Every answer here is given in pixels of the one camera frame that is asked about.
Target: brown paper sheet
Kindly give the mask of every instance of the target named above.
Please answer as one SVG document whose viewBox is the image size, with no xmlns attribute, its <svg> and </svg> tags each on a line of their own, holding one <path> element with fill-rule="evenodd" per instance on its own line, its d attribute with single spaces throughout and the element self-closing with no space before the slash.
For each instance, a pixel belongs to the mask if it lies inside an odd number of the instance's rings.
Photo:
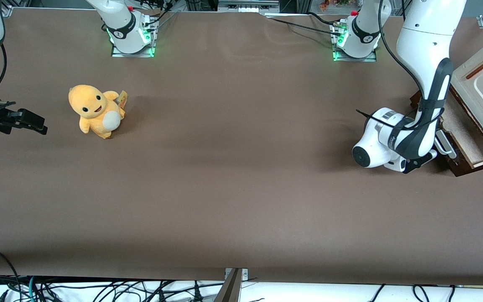
<svg viewBox="0 0 483 302">
<path fill-rule="evenodd" d="M 0 98 L 49 127 L 0 134 L 0 251 L 19 274 L 221 279 L 248 267 L 261 281 L 483 284 L 483 171 L 455 178 L 434 162 L 405 176 L 351 158 L 355 109 L 406 112 L 416 92 L 384 49 L 377 63 L 333 62 L 325 34 L 180 13 L 156 57 L 123 59 L 94 11 L 16 9 L 5 23 Z M 401 24 L 385 25 L 392 45 Z M 454 64 L 482 46 L 463 19 Z M 79 130 L 76 84 L 128 92 L 113 139 Z"/>
</svg>

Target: cable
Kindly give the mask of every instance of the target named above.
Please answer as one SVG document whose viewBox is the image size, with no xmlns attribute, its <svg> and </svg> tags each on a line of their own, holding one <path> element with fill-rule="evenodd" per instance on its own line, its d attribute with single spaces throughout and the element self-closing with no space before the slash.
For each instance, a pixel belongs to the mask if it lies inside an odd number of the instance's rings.
<svg viewBox="0 0 483 302">
<path fill-rule="evenodd" d="M 424 294 L 424 298 L 426 298 L 426 301 L 423 301 L 421 300 L 417 295 L 416 295 L 416 288 L 419 287 L 420 290 L 422 291 L 422 293 Z M 426 294 L 426 291 L 424 290 L 424 288 L 420 285 L 414 285 L 413 286 L 413 295 L 415 296 L 415 298 L 419 301 L 419 302 L 430 302 L 430 299 L 428 299 L 428 295 Z"/>
<path fill-rule="evenodd" d="M 16 269 L 14 268 L 14 266 L 12 265 L 12 263 L 10 263 L 10 261 L 8 260 L 8 258 L 2 252 L 0 252 L 0 257 L 3 258 L 5 260 L 5 262 L 7 262 L 8 266 L 10 266 L 10 269 L 12 270 L 12 273 L 14 274 L 14 277 L 16 278 L 16 282 L 18 283 L 18 288 L 19 288 L 20 287 L 20 280 L 18 279 L 18 273 L 16 273 Z M 20 302 L 22 302 L 22 299 L 23 299 L 22 298 L 22 293 L 21 293 L 21 290 L 20 290 Z"/>
<path fill-rule="evenodd" d="M 31 300 L 31 302 L 36 302 L 35 300 L 35 297 L 33 296 L 33 279 L 35 279 L 35 277 L 31 277 L 31 279 L 29 280 L 29 298 Z"/>
<path fill-rule="evenodd" d="M 126 287 L 126 289 L 125 289 L 125 290 L 123 290 L 123 291 L 121 291 L 121 292 L 118 292 L 118 293 L 116 293 L 116 292 L 115 292 L 115 296 L 113 296 L 113 302 L 114 302 L 115 300 L 117 300 L 117 298 L 119 298 L 120 296 L 122 296 L 122 294 L 124 294 L 125 292 L 128 292 L 128 290 L 129 290 L 130 288 L 132 288 L 132 287 L 134 287 L 134 286 L 138 285 L 139 283 L 140 283 L 140 282 L 133 283 L 132 285 L 130 285 L 130 286 L 128 286 L 128 287 Z"/>
<path fill-rule="evenodd" d="M 406 21 L 406 5 L 404 0 L 402 0 L 402 17 L 404 18 L 404 22 Z"/>
<path fill-rule="evenodd" d="M 289 25 L 294 25 L 294 26 L 297 26 L 297 27 L 301 27 L 303 29 L 310 29 L 311 31 L 316 31 L 316 32 L 322 32 L 322 33 L 327 33 L 327 34 L 332 34 L 334 36 L 340 36 L 339 33 L 334 33 L 334 32 L 330 32 L 330 31 L 323 31 L 321 29 L 315 29 L 313 27 L 308 27 L 308 26 L 305 26 L 305 25 L 299 25 L 299 24 L 296 24 L 296 23 L 291 23 L 291 22 L 288 22 L 288 21 L 283 21 L 283 20 L 278 20 L 278 19 L 273 19 L 273 18 L 270 18 L 272 19 L 273 21 L 277 21 L 277 22 L 280 22 L 280 23 L 285 23 L 285 24 L 289 24 Z"/>
<path fill-rule="evenodd" d="M 418 86 L 418 90 L 420 90 L 420 93 L 422 95 L 422 98 L 424 98 L 424 91 L 422 91 L 422 86 L 420 85 L 420 82 L 417 80 L 417 78 L 415 77 L 415 75 L 408 69 L 408 67 L 406 67 L 404 65 L 404 63 L 402 63 L 396 56 L 395 54 L 392 52 L 392 50 L 389 48 L 389 45 L 387 44 L 387 40 L 385 40 L 385 33 L 383 32 L 383 26 L 381 25 L 381 10 L 382 10 L 382 7 L 383 7 L 383 1 L 379 2 L 379 10 L 378 10 L 378 26 L 379 26 L 379 32 L 381 34 L 381 40 L 383 42 L 383 45 L 385 45 L 385 49 L 387 49 L 387 51 L 389 52 L 389 54 L 391 55 L 391 57 L 396 61 L 396 63 L 398 63 L 398 65 L 400 65 L 412 78 L 413 80 L 415 81 L 416 85 Z"/>
<path fill-rule="evenodd" d="M 318 19 L 318 21 L 320 21 L 324 24 L 327 24 L 327 25 L 333 25 L 333 23 L 340 21 L 340 19 L 335 20 L 335 21 L 326 21 L 326 20 L 322 19 L 319 15 L 316 15 L 314 12 L 311 12 L 311 11 L 307 12 L 307 15 L 314 16 L 314 17 L 316 17 L 316 19 Z"/>
<path fill-rule="evenodd" d="M 3 44 L 1 44 L 1 51 L 3 52 L 3 70 L 1 71 L 1 75 L 0 75 L 0 84 L 1 84 L 1 81 L 3 80 L 3 77 L 5 76 L 5 73 L 6 73 L 6 50 L 5 50 L 5 46 Z"/>
<path fill-rule="evenodd" d="M 454 292 L 456 291 L 456 287 L 454 285 L 450 285 L 452 287 L 452 291 L 450 292 L 450 296 L 448 297 L 448 302 L 452 302 L 452 297 L 454 297 Z"/>
<path fill-rule="evenodd" d="M 381 292 L 381 290 L 383 289 L 383 287 L 385 286 L 385 283 L 383 283 L 379 289 L 377 289 L 376 291 L 376 294 L 374 294 L 374 296 L 372 297 L 372 300 L 368 301 L 368 302 L 375 302 L 376 299 L 377 299 L 377 296 L 379 295 L 379 292 Z"/>
</svg>

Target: black cable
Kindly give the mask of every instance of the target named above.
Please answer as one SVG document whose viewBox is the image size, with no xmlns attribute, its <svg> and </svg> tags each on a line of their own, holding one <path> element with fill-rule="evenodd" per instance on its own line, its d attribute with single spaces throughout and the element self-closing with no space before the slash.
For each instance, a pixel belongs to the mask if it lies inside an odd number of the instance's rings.
<svg viewBox="0 0 483 302">
<path fill-rule="evenodd" d="M 123 291 L 121 291 L 121 292 L 118 292 L 118 293 L 117 293 L 117 292 L 115 292 L 115 295 L 113 296 L 113 302 L 115 302 L 115 300 L 117 300 L 117 298 L 119 298 L 120 296 L 122 296 L 122 294 L 124 294 L 125 292 L 128 292 L 128 291 L 130 290 L 130 288 L 132 288 L 132 287 L 134 287 L 134 286 L 138 285 L 139 283 L 140 283 L 140 282 L 138 281 L 138 282 L 133 283 L 132 285 L 130 285 L 130 286 L 128 286 L 128 287 L 126 287 L 126 289 L 125 289 L 125 290 L 123 290 Z"/>
<path fill-rule="evenodd" d="M 402 17 L 404 18 L 404 22 L 406 21 L 406 5 L 404 0 L 402 0 Z"/>
<path fill-rule="evenodd" d="M 160 16 L 159 16 L 159 17 L 158 17 L 156 20 L 154 20 L 154 21 L 152 21 L 152 22 L 149 22 L 149 23 L 145 23 L 144 25 L 145 25 L 145 26 L 149 26 L 149 25 L 151 25 L 151 24 L 154 24 L 154 23 L 158 22 L 158 21 L 159 21 L 159 19 L 161 19 L 161 18 L 162 18 L 162 17 L 163 17 L 163 16 L 164 16 L 164 15 L 165 15 L 167 12 L 169 12 L 169 10 L 165 10 L 165 11 L 163 12 L 163 14 L 161 14 L 161 15 L 160 15 Z"/>
<path fill-rule="evenodd" d="M 452 287 L 452 291 L 450 292 L 450 296 L 448 296 L 448 302 L 452 302 L 452 297 L 454 297 L 454 292 L 456 291 L 456 287 L 454 285 L 450 285 Z"/>
<path fill-rule="evenodd" d="M 5 50 L 5 46 L 3 44 L 1 44 L 1 51 L 3 52 L 3 70 L 1 71 L 1 75 L 0 75 L 0 84 L 1 84 L 1 81 L 3 80 L 3 77 L 5 76 L 5 72 L 6 72 L 6 50 Z"/>
<path fill-rule="evenodd" d="M 322 19 L 319 15 L 316 15 L 314 12 L 311 12 L 311 11 L 307 12 L 307 15 L 314 16 L 314 17 L 316 17 L 316 19 L 318 19 L 318 21 L 320 21 L 324 24 L 327 24 L 327 25 L 333 25 L 333 23 L 340 21 L 340 19 L 335 20 L 335 21 L 326 21 L 326 20 Z"/>
<path fill-rule="evenodd" d="M 374 294 L 374 296 L 372 297 L 372 300 L 368 301 L 368 302 L 375 302 L 376 299 L 377 299 L 377 296 L 379 295 L 379 292 L 381 292 L 381 290 L 383 289 L 383 287 L 385 286 L 385 283 L 383 283 L 379 289 L 377 289 L 376 291 L 376 294 Z"/>
<path fill-rule="evenodd" d="M 294 26 L 297 26 L 297 27 L 301 27 L 303 29 L 310 29 L 311 31 L 315 31 L 315 32 L 322 32 L 322 33 L 326 33 L 326 34 L 332 34 L 334 36 L 340 36 L 339 33 L 335 33 L 335 32 L 323 31 L 321 29 L 315 29 L 313 27 L 308 27 L 308 26 L 305 26 L 305 25 L 299 25 L 299 24 L 296 24 L 296 23 L 288 22 L 288 21 L 283 21 L 283 20 L 278 20 L 278 19 L 273 19 L 273 18 L 270 18 L 270 19 L 272 19 L 273 21 L 280 22 L 280 23 L 285 23 L 285 24 L 289 24 L 289 25 L 294 25 Z"/>
<path fill-rule="evenodd" d="M 33 292 L 34 292 L 35 296 L 38 297 L 37 301 L 46 302 L 46 299 L 41 294 L 42 290 L 39 291 L 39 289 L 37 289 L 36 286 L 33 286 Z"/>
<path fill-rule="evenodd" d="M 377 20 L 378 21 L 378 26 L 379 26 L 379 32 L 381 34 L 381 40 L 383 42 L 383 45 L 385 45 L 385 49 L 387 49 L 387 51 L 389 52 L 389 54 L 391 55 L 391 57 L 396 61 L 396 63 L 398 63 L 398 65 L 400 65 L 413 78 L 413 80 L 415 81 L 416 85 L 418 86 L 418 90 L 420 90 L 420 93 L 422 95 L 422 98 L 425 99 L 424 98 L 424 91 L 422 90 L 422 86 L 420 85 L 420 82 L 417 80 L 417 78 L 415 77 L 415 75 L 408 69 L 408 67 L 406 67 L 404 65 L 404 63 L 402 63 L 395 56 L 395 54 L 389 48 L 389 44 L 387 44 L 387 40 L 385 40 L 385 33 L 383 32 L 383 25 L 381 25 L 381 10 L 382 10 L 382 7 L 383 7 L 383 2 L 384 1 L 379 2 L 378 20 Z"/>
<path fill-rule="evenodd" d="M 145 299 L 145 302 L 152 301 L 152 299 L 156 296 L 157 293 L 159 293 L 160 290 L 162 290 L 164 287 L 166 287 L 167 285 L 173 282 L 174 281 L 166 281 L 165 283 L 163 283 L 163 281 L 161 281 L 161 283 L 159 283 L 158 288 L 156 288 L 156 290 L 148 298 Z"/>
<path fill-rule="evenodd" d="M 417 295 L 416 295 L 416 288 L 419 287 L 420 290 L 422 291 L 422 293 L 424 294 L 424 298 L 426 298 L 426 301 L 423 301 L 421 300 Z M 426 291 L 424 290 L 424 288 L 420 285 L 414 285 L 413 286 L 413 295 L 415 296 L 415 298 L 418 300 L 418 302 L 430 302 L 430 299 L 428 299 L 428 295 L 426 294 Z"/>
<path fill-rule="evenodd" d="M 98 297 L 99 297 L 99 296 L 102 294 L 102 292 L 104 292 L 105 290 L 107 290 L 107 288 L 108 288 L 108 287 L 113 286 L 113 285 L 115 285 L 115 282 L 111 282 L 111 284 L 110 284 L 110 285 L 107 285 L 106 287 L 104 287 L 104 289 L 102 289 L 102 290 L 101 290 L 101 291 L 100 291 L 100 292 L 99 292 L 99 293 L 96 295 L 96 297 L 94 297 L 94 299 L 92 299 L 92 302 L 95 302 L 95 301 L 96 301 L 96 299 L 98 299 Z"/>
<path fill-rule="evenodd" d="M 10 263 L 10 261 L 8 260 L 8 258 L 2 252 L 0 252 L 0 257 L 3 258 L 5 260 L 5 262 L 7 262 L 8 266 L 10 266 L 10 269 L 12 270 L 12 273 L 14 274 L 14 277 L 16 279 L 16 282 L 18 283 L 17 284 L 18 285 L 18 288 L 20 288 L 20 280 L 18 279 L 18 273 L 16 273 L 16 269 L 14 268 L 14 266 L 12 265 L 12 263 Z M 22 293 L 20 291 L 20 302 L 21 301 L 22 301 Z"/>
</svg>

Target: stuffed animal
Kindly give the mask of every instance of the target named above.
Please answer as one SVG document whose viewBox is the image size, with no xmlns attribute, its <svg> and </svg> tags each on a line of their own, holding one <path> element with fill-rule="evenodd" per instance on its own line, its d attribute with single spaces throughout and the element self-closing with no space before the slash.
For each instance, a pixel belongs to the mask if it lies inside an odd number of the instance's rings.
<svg viewBox="0 0 483 302">
<path fill-rule="evenodd" d="M 68 101 L 72 109 L 79 114 L 79 128 L 83 133 L 92 129 L 102 139 L 111 137 L 120 121 L 126 115 L 124 106 L 128 94 L 123 90 L 119 95 L 115 91 L 101 93 L 89 85 L 78 85 L 70 88 Z"/>
</svg>

